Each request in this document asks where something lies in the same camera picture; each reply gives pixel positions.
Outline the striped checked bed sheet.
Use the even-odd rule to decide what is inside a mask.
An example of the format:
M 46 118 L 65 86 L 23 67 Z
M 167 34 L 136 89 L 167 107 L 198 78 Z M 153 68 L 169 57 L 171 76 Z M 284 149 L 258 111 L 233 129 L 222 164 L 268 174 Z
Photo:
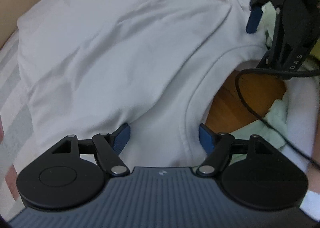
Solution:
M 1 216 L 10 220 L 24 209 L 16 179 L 37 156 L 27 91 L 18 66 L 18 31 L 1 49 Z

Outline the white t-shirt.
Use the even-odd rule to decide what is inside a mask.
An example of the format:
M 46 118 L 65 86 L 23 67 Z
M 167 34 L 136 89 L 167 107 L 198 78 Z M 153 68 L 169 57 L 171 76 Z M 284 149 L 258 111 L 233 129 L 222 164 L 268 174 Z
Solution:
M 41 0 L 18 19 L 18 65 L 40 152 L 124 123 L 135 166 L 196 166 L 226 78 L 266 52 L 249 0 Z

